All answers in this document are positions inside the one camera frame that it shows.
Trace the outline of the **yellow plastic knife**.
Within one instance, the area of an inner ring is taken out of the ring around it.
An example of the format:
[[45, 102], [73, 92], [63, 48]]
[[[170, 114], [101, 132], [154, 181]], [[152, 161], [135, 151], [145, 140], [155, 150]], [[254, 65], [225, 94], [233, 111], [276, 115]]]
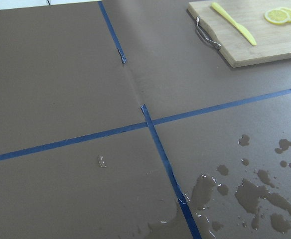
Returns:
[[225, 18], [230, 24], [232, 24], [246, 39], [247, 41], [252, 45], [256, 46], [257, 42], [253, 35], [250, 33], [250, 31], [244, 27], [243, 25], [239, 24], [237, 21], [235, 21], [230, 14], [218, 3], [213, 2], [211, 4], [211, 7], [218, 12], [223, 18]]

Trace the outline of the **bamboo cutting board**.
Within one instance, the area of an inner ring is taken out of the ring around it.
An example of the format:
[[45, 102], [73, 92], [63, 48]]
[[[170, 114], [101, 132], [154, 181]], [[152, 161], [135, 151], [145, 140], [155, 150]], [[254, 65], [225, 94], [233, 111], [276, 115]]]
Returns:
[[220, 53], [231, 67], [242, 67], [291, 58], [291, 23], [276, 25], [264, 18], [267, 10], [291, 8], [291, 0], [219, 0], [229, 15], [249, 30], [257, 45], [247, 39], [212, 7], [211, 0], [193, 1], [188, 11], [200, 19], [200, 27], [219, 43]]

